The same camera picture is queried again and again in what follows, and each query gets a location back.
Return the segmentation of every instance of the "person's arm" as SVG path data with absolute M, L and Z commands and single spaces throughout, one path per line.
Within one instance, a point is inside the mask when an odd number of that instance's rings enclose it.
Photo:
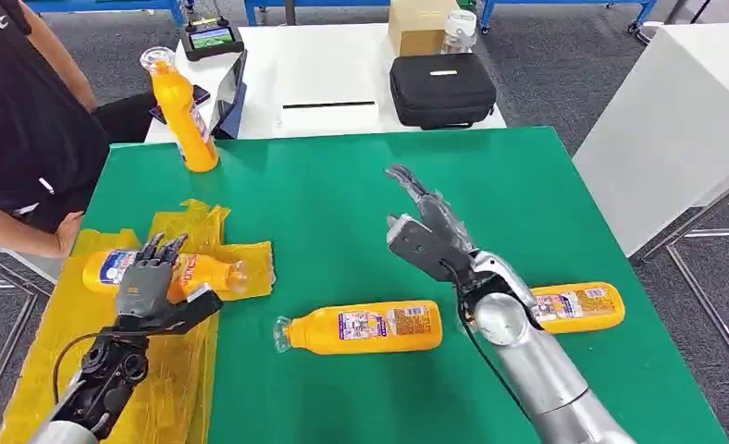
M 0 247 L 44 257 L 66 257 L 76 239 L 81 213 L 71 213 L 56 229 L 55 234 L 23 224 L 0 211 Z
M 70 92 L 79 99 L 82 105 L 89 111 L 97 108 L 90 82 L 87 76 L 81 72 L 79 66 L 70 56 L 65 46 L 59 41 L 54 33 L 48 28 L 45 22 L 38 17 L 29 6 L 19 0 L 19 5 L 24 13 L 24 18 L 30 25 L 31 33 L 27 36 L 32 45 L 43 55 L 43 58 L 65 82 Z

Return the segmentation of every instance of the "cardboard box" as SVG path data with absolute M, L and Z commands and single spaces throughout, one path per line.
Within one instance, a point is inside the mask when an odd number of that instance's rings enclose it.
M 438 54 L 446 17 L 459 9 L 455 0 L 392 0 L 389 40 L 397 56 Z

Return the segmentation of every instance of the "barcode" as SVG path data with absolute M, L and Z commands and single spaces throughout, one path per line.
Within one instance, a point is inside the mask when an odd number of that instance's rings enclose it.
M 586 296 L 588 298 L 603 298 L 607 294 L 604 289 L 588 289 L 586 290 Z

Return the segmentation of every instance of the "bottle label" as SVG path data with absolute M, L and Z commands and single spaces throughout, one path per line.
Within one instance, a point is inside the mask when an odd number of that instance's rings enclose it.
M 341 340 L 386 337 L 383 316 L 375 312 L 346 312 L 338 314 Z
M 100 282 L 107 285 L 119 285 L 122 282 L 122 275 L 125 270 L 136 261 L 138 252 L 130 252 L 126 250 L 114 250 L 106 257 L 103 265 L 100 267 Z
M 198 106 L 196 106 L 196 104 L 191 105 L 191 117 L 196 129 L 198 129 L 199 134 L 201 134 L 202 141 L 207 143 L 209 141 L 209 131 L 207 130 L 204 120 L 201 118 L 201 113 L 198 111 Z M 185 149 L 182 148 L 182 144 L 177 142 L 177 148 L 179 148 L 179 155 L 182 156 L 182 162 L 187 163 L 188 158 L 185 155 Z
M 204 140 L 204 143 L 206 143 L 206 141 L 209 140 L 209 131 L 204 120 L 201 118 L 201 113 L 198 111 L 198 106 L 195 103 L 191 105 L 191 116 L 193 117 L 193 123 L 195 123 L 196 128 L 198 128 L 199 134 L 201 134 L 201 138 Z
M 615 312 L 615 304 L 603 288 L 564 291 L 537 296 L 531 309 L 538 322 L 607 315 Z
M 179 275 L 179 284 L 185 287 L 191 281 L 193 273 L 195 273 L 195 266 L 198 264 L 198 254 L 189 254 L 181 258 L 180 262 L 182 273 Z
M 432 329 L 430 312 L 424 306 L 389 310 L 387 318 L 389 330 L 398 336 L 429 333 Z

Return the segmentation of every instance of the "yellow plastic bag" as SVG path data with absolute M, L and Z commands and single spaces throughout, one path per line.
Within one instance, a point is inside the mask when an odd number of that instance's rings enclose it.
M 271 292 L 270 242 L 221 245 L 223 220 L 229 210 L 198 201 L 184 203 L 184 212 L 155 214 L 151 233 L 165 231 L 171 239 L 188 232 L 184 253 L 206 253 L 219 260 L 242 260 L 248 272 L 243 294 L 221 295 L 228 300 L 264 296 Z M 23 444 L 52 411 L 51 371 L 62 348 L 77 336 L 96 332 L 114 320 L 109 295 L 90 292 L 81 280 L 87 255 L 112 249 L 136 249 L 141 243 L 131 229 L 103 234 L 85 229 L 65 262 L 61 278 L 46 306 L 21 378 L 7 406 L 0 443 Z M 204 444 L 212 406 L 217 316 L 184 336 L 150 338 L 149 375 L 136 388 L 106 444 Z M 59 368 L 60 392 L 78 370 L 92 340 L 79 343 Z

